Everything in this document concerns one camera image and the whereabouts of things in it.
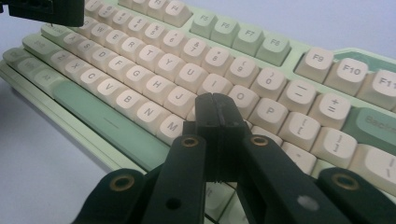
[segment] spacebar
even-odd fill
[[[53,96],[59,104],[143,169],[150,171],[165,161],[168,145],[79,85],[63,82],[55,88]]]

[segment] white surface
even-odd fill
[[[312,46],[355,47],[396,59],[394,0],[185,2]],[[0,14],[0,54],[39,27]],[[104,174],[0,79],[0,224],[69,223]]]

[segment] keyboard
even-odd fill
[[[86,1],[80,28],[43,24],[0,76],[110,169],[163,163],[193,99],[231,96],[253,133],[306,174],[338,166],[396,196],[396,61],[330,51],[164,0]],[[235,183],[206,185],[207,223],[247,223]]]

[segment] mechanical keyboard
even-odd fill
[[[194,120],[194,98],[220,92],[303,172],[347,168],[396,196],[395,60],[308,46],[179,1],[91,0],[85,13],[82,27],[26,36],[0,76],[109,168],[160,165]],[[247,222],[234,187],[207,184],[208,223]]]

